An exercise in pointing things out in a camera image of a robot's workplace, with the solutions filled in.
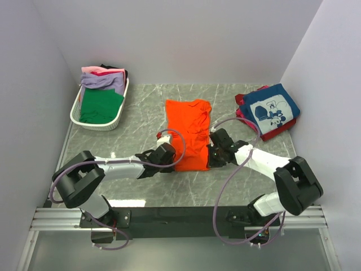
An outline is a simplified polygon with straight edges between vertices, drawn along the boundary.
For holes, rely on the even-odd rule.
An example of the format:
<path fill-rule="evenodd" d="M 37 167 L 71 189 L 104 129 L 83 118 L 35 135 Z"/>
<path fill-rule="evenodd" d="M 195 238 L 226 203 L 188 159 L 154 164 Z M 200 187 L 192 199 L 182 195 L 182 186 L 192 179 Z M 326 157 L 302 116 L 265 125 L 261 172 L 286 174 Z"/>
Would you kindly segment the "orange t shirt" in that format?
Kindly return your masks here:
<path fill-rule="evenodd" d="M 212 107 L 207 100 L 192 102 L 167 100 L 168 133 L 172 135 L 171 145 L 175 148 L 177 172 L 207 171 L 210 113 Z"/>

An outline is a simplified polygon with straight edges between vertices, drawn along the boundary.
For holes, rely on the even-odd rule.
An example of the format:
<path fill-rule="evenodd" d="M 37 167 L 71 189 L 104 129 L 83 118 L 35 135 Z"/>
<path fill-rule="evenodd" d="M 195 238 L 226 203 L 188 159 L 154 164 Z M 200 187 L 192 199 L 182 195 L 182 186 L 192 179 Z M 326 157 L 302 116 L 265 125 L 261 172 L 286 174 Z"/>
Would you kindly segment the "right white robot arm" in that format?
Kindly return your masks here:
<path fill-rule="evenodd" d="M 248 142 L 233 141 L 225 129 L 211 132 L 208 145 L 208 167 L 219 168 L 227 164 L 247 167 L 276 185 L 276 191 L 263 194 L 243 208 L 241 214 L 230 215 L 232 221 L 246 225 L 260 225 L 267 217 L 280 212 L 300 215 L 323 194 L 323 188 L 306 159 L 296 156 L 276 156 L 255 148 Z"/>

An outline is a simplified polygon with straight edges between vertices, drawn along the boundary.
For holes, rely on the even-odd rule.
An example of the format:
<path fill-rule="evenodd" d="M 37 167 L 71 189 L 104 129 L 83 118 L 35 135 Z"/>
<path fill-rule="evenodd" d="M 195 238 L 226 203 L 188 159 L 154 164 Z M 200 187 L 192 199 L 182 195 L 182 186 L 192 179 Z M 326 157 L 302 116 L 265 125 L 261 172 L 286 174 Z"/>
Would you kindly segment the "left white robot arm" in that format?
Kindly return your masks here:
<path fill-rule="evenodd" d="M 93 218 L 101 227 L 112 226 L 117 221 L 115 211 L 95 190 L 102 181 L 120 178 L 142 179 L 158 172 L 172 172 L 175 149 L 168 143 L 154 150 L 122 159 L 97 158 L 83 151 L 60 168 L 52 177 L 53 186 L 67 208 L 80 208 L 87 220 Z"/>

